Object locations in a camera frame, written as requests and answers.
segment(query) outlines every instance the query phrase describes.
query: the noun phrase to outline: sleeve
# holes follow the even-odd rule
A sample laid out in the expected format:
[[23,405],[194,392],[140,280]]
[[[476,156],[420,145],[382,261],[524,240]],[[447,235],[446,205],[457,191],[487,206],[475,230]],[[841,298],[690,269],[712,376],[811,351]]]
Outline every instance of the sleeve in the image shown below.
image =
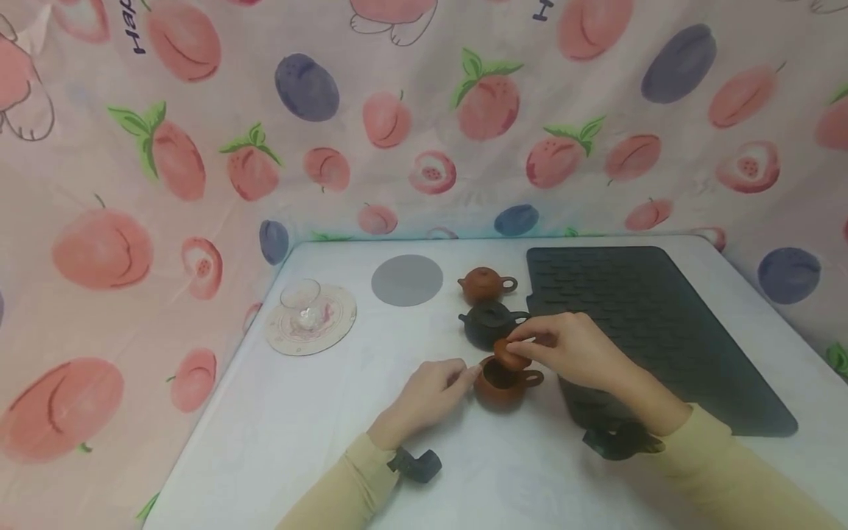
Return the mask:
[[644,455],[723,530],[845,530],[827,511],[693,405],[692,416]]
[[282,518],[276,530],[359,530],[388,500],[399,473],[383,451],[361,434],[341,459]]

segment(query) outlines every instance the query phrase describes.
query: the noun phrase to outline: black drying mat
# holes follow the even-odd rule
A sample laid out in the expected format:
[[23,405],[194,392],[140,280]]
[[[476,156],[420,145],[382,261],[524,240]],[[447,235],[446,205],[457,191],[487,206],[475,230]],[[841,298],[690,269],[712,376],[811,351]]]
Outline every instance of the black drying mat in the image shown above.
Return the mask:
[[[798,423],[657,247],[531,248],[531,315],[583,312],[636,364],[742,436],[789,436]],[[608,393],[560,380],[574,420],[616,431],[633,416]]]

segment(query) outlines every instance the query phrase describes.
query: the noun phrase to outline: woman's left hand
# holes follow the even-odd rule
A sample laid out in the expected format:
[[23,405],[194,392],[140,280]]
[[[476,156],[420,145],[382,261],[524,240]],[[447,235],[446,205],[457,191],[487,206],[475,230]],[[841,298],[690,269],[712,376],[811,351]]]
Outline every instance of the woman's left hand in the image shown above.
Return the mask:
[[425,361],[410,377],[400,396],[368,429],[380,449],[395,450],[421,429],[436,425],[462,401],[482,368],[462,359]]

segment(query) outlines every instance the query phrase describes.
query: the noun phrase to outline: white tablecloth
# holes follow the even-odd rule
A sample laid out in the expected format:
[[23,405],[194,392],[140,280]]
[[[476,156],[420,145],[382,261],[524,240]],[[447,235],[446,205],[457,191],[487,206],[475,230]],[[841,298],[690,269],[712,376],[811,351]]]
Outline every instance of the white tablecloth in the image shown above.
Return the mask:
[[[505,297],[525,310],[525,253],[532,247],[664,248],[797,418],[791,438],[743,441],[848,524],[848,388],[706,241],[698,237],[603,237],[475,241],[306,243],[276,279],[171,473],[146,530],[273,528],[402,388],[423,360],[485,356],[465,339],[456,278],[487,265],[518,279]],[[421,254],[444,286],[411,308],[384,304],[371,274],[386,259]],[[286,357],[261,325],[283,286],[313,277],[346,287],[359,316],[350,334],[320,354]],[[524,405],[494,415],[473,398],[410,444],[434,449],[444,468],[428,485],[403,483],[375,529],[707,527],[638,459],[602,460],[582,442],[556,378]]]

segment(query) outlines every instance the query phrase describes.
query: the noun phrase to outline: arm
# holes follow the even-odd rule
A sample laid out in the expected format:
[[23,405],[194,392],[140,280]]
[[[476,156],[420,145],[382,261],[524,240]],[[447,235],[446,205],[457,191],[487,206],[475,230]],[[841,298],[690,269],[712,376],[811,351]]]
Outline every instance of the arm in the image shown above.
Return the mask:
[[400,396],[282,518],[276,530],[359,530],[388,500],[399,474],[387,464],[421,429],[439,423],[480,373],[462,359],[425,362]]
[[830,514],[730,436],[698,406],[678,399],[636,366],[584,314],[532,318],[508,338],[512,353],[537,360],[566,380],[611,393],[659,437],[646,455],[687,499],[727,530],[836,530]]

